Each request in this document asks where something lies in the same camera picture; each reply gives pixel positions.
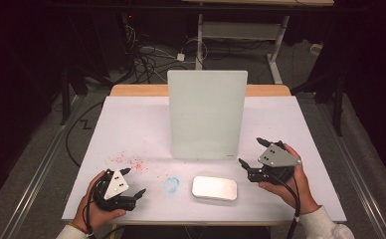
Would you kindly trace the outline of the white whiteboard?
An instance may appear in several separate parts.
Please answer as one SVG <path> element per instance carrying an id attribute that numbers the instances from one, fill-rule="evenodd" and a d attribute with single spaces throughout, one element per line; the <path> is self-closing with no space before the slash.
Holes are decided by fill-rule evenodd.
<path id="1" fill-rule="evenodd" d="M 238 154 L 246 71 L 167 73 L 171 153 L 178 159 L 233 159 Z"/>

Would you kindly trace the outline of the white paper table cover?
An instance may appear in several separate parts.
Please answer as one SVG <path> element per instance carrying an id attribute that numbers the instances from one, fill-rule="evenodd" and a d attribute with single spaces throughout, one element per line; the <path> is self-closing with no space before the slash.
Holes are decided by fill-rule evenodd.
<path id="1" fill-rule="evenodd" d="M 63 217 L 75 216 L 90 181 L 102 170 L 128 168 L 128 193 L 143 193 L 121 224 L 274 225 L 293 211 L 277 196 L 247 178 L 240 165 L 258 166 L 264 151 L 257 140 L 282 140 L 301 156 L 314 199 L 336 222 L 346 219 L 337 193 L 294 97 L 249 97 L 245 102 L 239 153 L 231 160 L 182 160 L 171 155 L 165 97 L 109 97 L 105 100 Z M 198 198 L 197 176 L 234 180 L 235 200 Z"/>

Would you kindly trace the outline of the black stand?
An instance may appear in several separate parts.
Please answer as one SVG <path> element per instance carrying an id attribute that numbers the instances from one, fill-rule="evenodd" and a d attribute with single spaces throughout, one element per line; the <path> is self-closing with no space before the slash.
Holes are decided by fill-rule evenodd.
<path id="1" fill-rule="evenodd" d="M 313 80 L 308 80 L 290 90 L 295 96 L 301 92 L 314 92 L 314 100 L 317 104 L 333 102 L 332 126 L 338 136 L 342 136 L 341 116 L 344 92 L 344 74 L 339 71 L 330 71 Z"/>
<path id="2" fill-rule="evenodd" d="M 87 92 L 84 79 L 73 68 L 64 66 L 61 72 L 61 90 L 62 90 L 62 120 L 64 125 L 71 112 L 70 89 L 73 89 L 76 95 L 84 96 Z"/>

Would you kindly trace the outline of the white whiteboard eraser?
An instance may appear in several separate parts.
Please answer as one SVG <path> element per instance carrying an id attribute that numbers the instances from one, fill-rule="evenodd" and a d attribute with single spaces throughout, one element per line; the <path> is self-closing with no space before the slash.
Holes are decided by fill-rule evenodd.
<path id="1" fill-rule="evenodd" d="M 237 190 L 237 182 L 227 178 L 196 176 L 192 183 L 192 194 L 200 198 L 234 201 Z"/>

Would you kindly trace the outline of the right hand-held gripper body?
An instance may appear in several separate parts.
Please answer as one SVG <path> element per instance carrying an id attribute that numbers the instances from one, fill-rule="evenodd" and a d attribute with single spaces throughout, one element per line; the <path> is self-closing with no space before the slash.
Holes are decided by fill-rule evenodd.
<path id="1" fill-rule="evenodd" d="M 251 182 L 287 183 L 301 160 L 291 155 L 280 140 L 273 142 L 258 158 L 263 166 L 247 170 Z"/>

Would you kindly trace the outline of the person's left hand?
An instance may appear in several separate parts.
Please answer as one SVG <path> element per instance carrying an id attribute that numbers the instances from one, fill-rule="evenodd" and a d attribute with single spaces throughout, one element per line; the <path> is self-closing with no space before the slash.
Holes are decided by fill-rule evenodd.
<path id="1" fill-rule="evenodd" d="M 103 224 L 124 216 L 126 211 L 123 209 L 116 209 L 113 211 L 103 211 L 99 209 L 94 203 L 90 204 L 90 208 L 87 208 L 88 202 L 90 201 L 90 193 L 95 183 L 104 175 L 104 171 L 101 171 L 89 184 L 86 194 L 82 197 L 78 206 L 77 213 L 72 220 L 72 224 L 77 228 L 87 233 L 87 225 L 89 222 L 93 231 L 100 229 Z"/>

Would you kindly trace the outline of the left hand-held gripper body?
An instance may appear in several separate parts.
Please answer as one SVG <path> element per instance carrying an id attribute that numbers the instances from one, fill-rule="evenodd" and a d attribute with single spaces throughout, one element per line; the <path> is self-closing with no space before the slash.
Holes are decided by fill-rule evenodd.
<path id="1" fill-rule="evenodd" d="M 136 206 L 133 196 L 122 196 L 129 188 L 124 175 L 119 170 L 108 169 L 93 187 L 93 200 L 96 206 L 104 211 L 123 209 L 132 211 Z"/>

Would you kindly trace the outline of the person's right hand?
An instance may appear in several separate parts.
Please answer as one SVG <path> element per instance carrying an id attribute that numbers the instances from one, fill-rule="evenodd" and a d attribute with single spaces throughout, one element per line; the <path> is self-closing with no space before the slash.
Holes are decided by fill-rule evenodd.
<path id="1" fill-rule="evenodd" d="M 273 185 L 269 182 L 260 182 L 259 186 L 264 190 L 277 195 L 292 208 L 296 208 L 294 197 L 284 186 Z M 301 164 L 296 165 L 294 167 L 294 175 L 293 178 L 288 181 L 288 186 L 299 199 L 300 215 L 311 213 L 318 209 L 319 205 L 316 203 L 316 201 L 311 195 L 308 180 Z"/>

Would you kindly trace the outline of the aluminium floor rail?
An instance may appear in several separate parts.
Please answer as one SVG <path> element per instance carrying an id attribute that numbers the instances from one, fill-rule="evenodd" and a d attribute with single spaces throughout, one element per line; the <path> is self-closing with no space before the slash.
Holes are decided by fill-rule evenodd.
<path id="1" fill-rule="evenodd" d="M 300 103 L 339 201 L 357 239 L 386 239 L 386 167 L 351 102 L 343 101 L 341 132 L 333 128 L 332 106 Z"/>
<path id="2" fill-rule="evenodd" d="M 59 126 L 30 183 L 25 188 L 11 218 L 0 234 L 0 239 L 13 239 L 18 234 L 50 171 L 52 164 L 54 163 L 57 151 L 64 144 L 65 135 L 70 131 L 70 124 L 75 120 L 76 114 L 80 111 L 84 101 L 84 97 L 78 96 L 75 96 L 72 100 L 70 107 L 71 112 L 67 121 Z"/>

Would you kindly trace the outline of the white metal desk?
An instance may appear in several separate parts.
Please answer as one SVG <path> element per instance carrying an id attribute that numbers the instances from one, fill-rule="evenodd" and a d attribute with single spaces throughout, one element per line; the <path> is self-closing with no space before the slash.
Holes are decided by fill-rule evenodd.
<path id="1" fill-rule="evenodd" d="M 259 7 L 268 9 L 269 7 L 281 7 L 284 10 L 321 9 L 330 8 L 334 0 L 183 0 L 184 2 L 194 3 L 197 7 L 233 7 L 239 10 L 241 6 L 251 7 L 257 10 Z M 266 60 L 272 80 L 276 85 L 280 85 L 283 80 L 277 66 L 277 57 L 284 39 L 290 14 L 283 14 L 281 21 L 277 24 L 272 23 L 246 23 L 240 20 L 215 20 L 205 21 L 204 14 L 198 14 L 197 23 L 197 52 L 195 69 L 204 69 L 205 56 L 203 50 L 207 49 L 203 43 L 204 38 L 209 39 L 234 39 L 234 40 L 262 40 L 274 41 L 273 51 L 266 54 Z"/>

